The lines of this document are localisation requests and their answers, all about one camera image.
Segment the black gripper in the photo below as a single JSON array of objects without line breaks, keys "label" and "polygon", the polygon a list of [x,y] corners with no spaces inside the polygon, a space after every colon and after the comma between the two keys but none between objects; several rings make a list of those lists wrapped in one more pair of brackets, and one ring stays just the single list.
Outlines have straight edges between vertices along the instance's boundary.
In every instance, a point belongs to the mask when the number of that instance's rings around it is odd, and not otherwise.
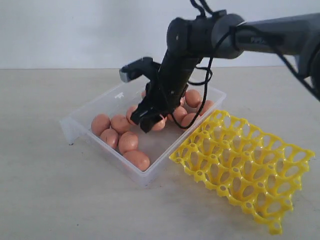
[{"label": "black gripper", "polygon": [[181,105],[181,98],[188,89],[187,82],[150,81],[145,86],[145,96],[132,113],[131,120],[148,133]]}]

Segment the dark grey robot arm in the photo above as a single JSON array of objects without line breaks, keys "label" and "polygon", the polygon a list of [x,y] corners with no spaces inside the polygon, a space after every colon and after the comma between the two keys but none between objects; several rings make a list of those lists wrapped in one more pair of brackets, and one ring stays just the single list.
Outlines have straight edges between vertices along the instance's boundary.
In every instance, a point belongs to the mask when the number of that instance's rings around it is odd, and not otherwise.
[{"label": "dark grey robot arm", "polygon": [[320,96],[320,15],[318,13],[245,22],[237,14],[218,11],[212,17],[174,19],[166,34],[161,63],[142,58],[130,80],[146,76],[146,95],[130,119],[145,132],[179,106],[190,76],[204,58],[235,59],[243,52],[273,53],[285,60],[294,56],[292,74],[316,98]]}]

